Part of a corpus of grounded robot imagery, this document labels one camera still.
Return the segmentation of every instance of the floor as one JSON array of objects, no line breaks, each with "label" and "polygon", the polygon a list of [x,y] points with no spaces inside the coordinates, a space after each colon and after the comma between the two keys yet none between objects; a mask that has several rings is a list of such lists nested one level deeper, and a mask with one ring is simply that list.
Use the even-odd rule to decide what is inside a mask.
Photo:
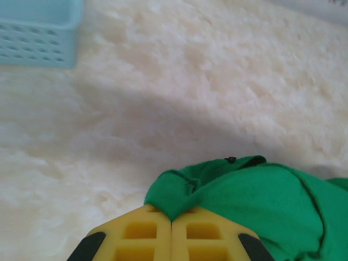
[{"label": "floor", "polygon": [[262,0],[87,0],[75,70],[0,66],[0,259],[66,260],[164,170],[348,177],[348,29]]}]

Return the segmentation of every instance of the green fabric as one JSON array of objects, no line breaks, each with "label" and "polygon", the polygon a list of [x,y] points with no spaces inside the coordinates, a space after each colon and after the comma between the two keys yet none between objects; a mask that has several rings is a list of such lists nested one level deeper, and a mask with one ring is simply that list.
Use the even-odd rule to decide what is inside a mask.
[{"label": "green fabric", "polygon": [[171,221],[195,206],[215,212],[255,231],[277,261],[344,261],[347,181],[323,181],[262,156],[217,159],[162,173],[145,204]]}]

